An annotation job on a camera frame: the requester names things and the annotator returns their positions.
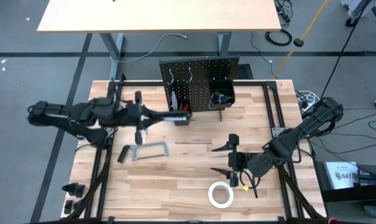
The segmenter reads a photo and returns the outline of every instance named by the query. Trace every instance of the wooden desk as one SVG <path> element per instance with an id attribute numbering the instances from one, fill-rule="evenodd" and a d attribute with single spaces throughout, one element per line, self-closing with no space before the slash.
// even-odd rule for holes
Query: wooden desk
<path id="1" fill-rule="evenodd" d="M 280 30 L 273 0 L 50 0 L 39 32 Z"/>
<path id="2" fill-rule="evenodd" d="M 293 83 L 278 80 L 277 84 L 286 127 L 295 127 L 301 123 L 301 116 Z M 107 88 L 108 82 L 95 81 L 89 97 L 106 96 Z M 131 100 L 138 90 L 148 108 L 168 109 L 163 86 L 124 86 L 122 98 Z M 222 112 L 223 122 L 219 120 L 219 113 L 214 111 L 194 113 L 189 126 L 176 127 L 173 123 L 163 122 L 150 127 L 147 142 L 165 141 L 168 157 L 132 162 L 129 152 L 124 163 L 118 163 L 123 146 L 134 144 L 135 133 L 133 127 L 119 128 L 112 151 L 103 219 L 114 216 L 116 220 L 272 221 L 284 216 L 275 168 L 262 178 L 258 186 L 259 198 L 255 198 L 251 190 L 244 191 L 240 185 L 234 188 L 234 201 L 228 208 L 215 208 L 208 200 L 211 184 L 228 182 L 225 176 L 210 170 L 210 167 L 227 169 L 227 152 L 210 150 L 224 145 L 229 133 L 240 136 L 238 151 L 244 152 L 262 152 L 261 146 L 271 139 L 262 87 L 235 86 L 235 92 L 236 102 Z M 306 141 L 301 142 L 301 148 L 309 151 Z M 79 182 L 88 187 L 95 151 L 86 147 L 76 153 L 70 183 Z M 139 156 L 148 152 L 150 149 L 142 149 L 139 153 L 143 154 Z M 326 215 L 310 156 L 303 154 L 302 162 L 295 164 L 295 170 L 298 186 L 305 197 L 320 214 Z M 96 214 L 98 195 L 94 196 L 93 215 Z M 68 195 L 66 200 L 78 201 Z M 296 214 L 291 192 L 290 201 L 293 214 Z"/>

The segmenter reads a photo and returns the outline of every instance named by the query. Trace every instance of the tape roll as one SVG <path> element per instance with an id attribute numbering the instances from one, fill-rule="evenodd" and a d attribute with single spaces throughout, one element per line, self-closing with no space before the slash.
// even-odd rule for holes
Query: tape roll
<path id="1" fill-rule="evenodd" d="M 222 188 L 222 189 L 226 190 L 226 192 L 227 192 L 227 202 L 225 202 L 224 204 L 220 204 L 220 203 L 218 203 L 214 200 L 213 192 L 214 192 L 215 188 Z M 216 207 L 216 208 L 227 208 L 233 202 L 233 190 L 232 190 L 231 186 L 229 186 L 225 182 L 215 182 L 208 189 L 208 199 L 210 200 L 211 204 L 214 205 L 214 207 Z"/>

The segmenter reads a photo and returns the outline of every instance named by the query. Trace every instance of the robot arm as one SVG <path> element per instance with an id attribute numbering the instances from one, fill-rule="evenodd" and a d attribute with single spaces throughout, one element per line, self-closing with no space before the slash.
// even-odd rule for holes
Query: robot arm
<path id="1" fill-rule="evenodd" d="M 92 145 L 103 146 L 108 132 L 105 128 L 135 126 L 135 142 L 142 144 L 141 131 L 161 121 L 186 121 L 191 114 L 186 111 L 157 112 L 142 104 L 142 94 L 135 93 L 135 103 L 125 101 L 124 107 L 117 110 L 112 98 L 95 98 L 88 103 L 67 107 L 39 101 L 28 108 L 29 123 L 34 126 L 54 126 L 71 135 L 86 138 Z M 99 122 L 101 128 L 91 129 Z"/>

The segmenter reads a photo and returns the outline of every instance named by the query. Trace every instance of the black pegboard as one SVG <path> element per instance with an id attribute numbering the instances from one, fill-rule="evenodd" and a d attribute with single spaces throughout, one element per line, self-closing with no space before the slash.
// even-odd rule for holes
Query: black pegboard
<path id="1" fill-rule="evenodd" d="M 208 106 L 211 97 L 209 82 L 233 81 L 238 64 L 238 56 L 160 61 L 168 109 L 172 109 L 174 91 L 177 101 L 190 102 L 192 112 L 214 110 Z"/>

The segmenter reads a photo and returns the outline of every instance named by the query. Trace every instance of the metal table leg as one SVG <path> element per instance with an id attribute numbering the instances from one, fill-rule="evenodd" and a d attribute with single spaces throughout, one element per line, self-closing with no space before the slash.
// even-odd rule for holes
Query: metal table leg
<path id="1" fill-rule="evenodd" d="M 223 32 L 218 34 L 219 56 L 227 56 L 231 38 L 232 32 Z"/>
<path id="2" fill-rule="evenodd" d="M 123 40 L 124 40 L 124 34 L 120 33 L 117 35 L 117 40 L 116 43 L 114 42 L 114 39 L 111 34 L 106 33 L 106 34 L 100 34 L 106 48 L 108 49 L 111 58 L 114 60 L 120 60 L 120 53 L 123 45 Z M 111 73 L 109 75 L 109 80 L 114 80 L 117 75 L 117 62 L 113 62 L 111 64 Z"/>
<path id="3" fill-rule="evenodd" d="M 354 22 L 358 17 L 360 12 L 363 10 L 367 0 L 341 0 L 341 4 L 348 6 L 348 15 L 351 17 L 351 21 Z M 371 1 L 366 9 L 364 10 L 362 16 L 365 16 L 373 7 L 375 6 L 375 1 Z"/>

